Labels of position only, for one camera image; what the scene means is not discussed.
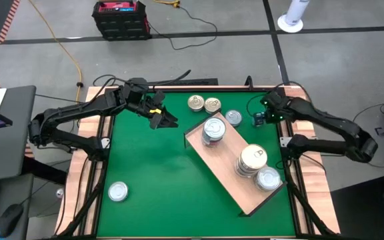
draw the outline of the black desk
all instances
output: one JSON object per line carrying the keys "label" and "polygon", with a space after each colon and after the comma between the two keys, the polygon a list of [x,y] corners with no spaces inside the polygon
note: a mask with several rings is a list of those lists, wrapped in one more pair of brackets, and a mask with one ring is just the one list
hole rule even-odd
{"label": "black desk", "polygon": [[64,185],[66,172],[25,157],[35,91],[35,86],[26,86],[10,88],[5,93],[0,114],[12,120],[13,126],[0,128],[0,179],[32,173]]}
{"label": "black desk", "polygon": [[[20,203],[32,192],[33,176],[26,174],[10,179],[0,180],[0,216],[8,206]],[[6,240],[26,239],[27,224],[29,222],[30,199],[23,203],[23,214],[17,222],[14,232]]]}

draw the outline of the red battery box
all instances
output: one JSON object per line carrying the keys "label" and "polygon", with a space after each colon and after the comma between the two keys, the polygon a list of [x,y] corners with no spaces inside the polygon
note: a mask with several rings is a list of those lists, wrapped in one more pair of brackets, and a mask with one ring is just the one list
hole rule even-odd
{"label": "red battery box", "polygon": [[140,1],[98,1],[92,16],[108,41],[146,40],[151,34],[145,8]]}

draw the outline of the tin can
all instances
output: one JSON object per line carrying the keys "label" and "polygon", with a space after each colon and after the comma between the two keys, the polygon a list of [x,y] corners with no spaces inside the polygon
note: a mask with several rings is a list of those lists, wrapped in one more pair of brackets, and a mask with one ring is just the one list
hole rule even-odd
{"label": "tin can", "polygon": [[236,160],[235,172],[241,177],[251,177],[265,166],[266,161],[267,154],[264,148],[250,144],[242,150]]}
{"label": "tin can", "polygon": [[128,196],[128,187],[124,182],[112,183],[109,187],[109,198],[112,201],[124,201]]}
{"label": "tin can", "polygon": [[225,118],[232,125],[232,127],[238,126],[243,120],[243,116],[236,110],[229,110],[226,112]]}
{"label": "tin can", "polygon": [[200,95],[192,95],[188,98],[187,105],[192,111],[200,111],[204,107],[204,98]]}
{"label": "tin can", "polygon": [[263,191],[272,191],[281,184],[281,178],[277,170],[272,167],[264,167],[254,177],[256,186]]}
{"label": "tin can", "polygon": [[214,113],[221,108],[221,102],[215,97],[209,97],[204,103],[205,111],[208,113]]}
{"label": "tin can", "polygon": [[209,118],[204,122],[202,140],[208,147],[217,146],[226,133],[225,123],[217,117]]}

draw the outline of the gray concrete floor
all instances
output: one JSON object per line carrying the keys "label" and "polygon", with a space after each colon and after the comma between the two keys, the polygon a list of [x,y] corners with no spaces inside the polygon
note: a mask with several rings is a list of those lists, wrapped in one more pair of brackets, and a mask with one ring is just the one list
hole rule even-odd
{"label": "gray concrete floor", "polygon": [[[91,18],[95,0],[34,0],[58,37],[99,36]],[[162,33],[212,31],[211,26],[190,20],[182,10],[143,1],[153,26]],[[270,0],[276,19],[288,9],[290,0]],[[192,16],[215,23],[220,31],[268,30],[260,0],[183,0]],[[303,17],[306,29],[384,26],[384,1],[312,1]],[[27,0],[21,1],[7,39],[51,38],[45,24]],[[202,43],[206,38],[174,39],[176,46]],[[384,31],[365,33],[321,33],[280,35],[289,79],[302,83],[315,106],[340,117],[353,118],[367,106],[384,102]],[[166,80],[191,69],[189,78],[216,77],[221,85],[242,85],[248,75],[256,84],[281,83],[269,35],[218,37],[216,41],[183,51],[172,50],[166,39],[132,42],[65,43],[84,75],[86,88],[102,74],[121,78],[144,77]],[[75,98],[78,80],[75,66],[55,43],[0,45],[0,82],[3,87],[36,85],[37,92],[54,97]],[[69,103],[36,98],[33,114]],[[370,133],[384,124],[378,108],[366,111],[358,124]],[[64,130],[70,124],[62,126]],[[317,128],[321,139],[338,136]],[[374,164],[384,165],[384,137],[373,134],[379,143]],[[36,150],[37,159],[55,163],[69,155],[58,150]],[[324,164],[330,190],[354,185],[384,175],[384,168],[354,163],[342,157],[326,157]],[[35,181],[38,188],[44,181]],[[57,215],[34,217],[57,198],[59,186],[48,184],[32,199],[28,239],[52,235]],[[42,215],[57,212],[59,203]]]}

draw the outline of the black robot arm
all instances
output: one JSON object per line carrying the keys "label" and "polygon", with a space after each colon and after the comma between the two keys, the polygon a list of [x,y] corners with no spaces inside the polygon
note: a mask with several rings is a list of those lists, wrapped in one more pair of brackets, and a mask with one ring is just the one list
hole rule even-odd
{"label": "black robot arm", "polygon": [[262,98],[261,103],[267,108],[267,123],[277,123],[284,119],[306,120],[344,138],[344,141],[328,141],[308,139],[296,134],[287,144],[290,157],[298,159],[306,151],[316,151],[345,155],[353,161],[368,163],[377,150],[374,139],[356,123],[324,113],[300,97],[282,97],[272,91]]}
{"label": "black robot arm", "polygon": [[83,149],[90,160],[106,159],[108,149],[103,147],[98,137],[81,137],[57,129],[61,123],[100,115],[115,116],[127,109],[150,121],[150,128],[177,127],[177,118],[172,116],[164,106],[164,93],[156,92],[154,96],[146,96],[148,86],[144,79],[132,79],[131,84],[120,86],[113,91],[107,91],[95,96],[86,103],[71,105],[58,109],[48,109],[38,114],[29,124],[29,140],[36,146],[48,143],[58,143],[67,147]]}

